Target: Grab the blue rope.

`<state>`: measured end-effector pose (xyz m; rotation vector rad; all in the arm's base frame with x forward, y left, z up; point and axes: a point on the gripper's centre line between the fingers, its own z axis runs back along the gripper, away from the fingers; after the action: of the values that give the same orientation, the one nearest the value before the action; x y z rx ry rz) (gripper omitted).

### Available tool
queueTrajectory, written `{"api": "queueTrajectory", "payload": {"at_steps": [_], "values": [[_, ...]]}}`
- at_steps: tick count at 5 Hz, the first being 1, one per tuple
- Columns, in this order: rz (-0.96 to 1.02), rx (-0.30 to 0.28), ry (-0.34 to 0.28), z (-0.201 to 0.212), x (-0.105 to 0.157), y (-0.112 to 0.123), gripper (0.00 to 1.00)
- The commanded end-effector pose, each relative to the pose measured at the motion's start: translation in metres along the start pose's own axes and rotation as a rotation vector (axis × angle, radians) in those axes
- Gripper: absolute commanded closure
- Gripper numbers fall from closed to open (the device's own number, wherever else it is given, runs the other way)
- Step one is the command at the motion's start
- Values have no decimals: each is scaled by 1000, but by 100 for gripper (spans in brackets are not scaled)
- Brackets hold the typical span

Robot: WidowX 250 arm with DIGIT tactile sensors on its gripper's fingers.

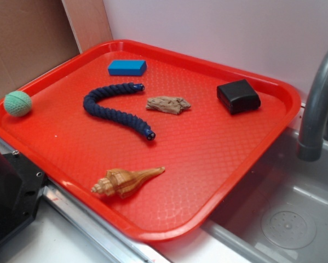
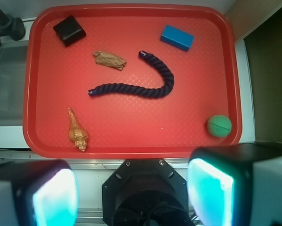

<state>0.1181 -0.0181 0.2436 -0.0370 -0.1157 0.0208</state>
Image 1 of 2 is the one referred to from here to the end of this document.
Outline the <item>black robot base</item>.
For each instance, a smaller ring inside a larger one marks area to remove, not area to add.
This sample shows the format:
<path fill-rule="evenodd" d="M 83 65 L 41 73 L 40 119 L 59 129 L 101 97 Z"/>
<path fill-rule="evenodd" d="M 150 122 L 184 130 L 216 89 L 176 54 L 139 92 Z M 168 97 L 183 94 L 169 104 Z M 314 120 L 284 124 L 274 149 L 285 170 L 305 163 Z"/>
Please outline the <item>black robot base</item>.
<path fill-rule="evenodd" d="M 0 153 L 0 246 L 36 218 L 45 172 L 22 153 Z"/>

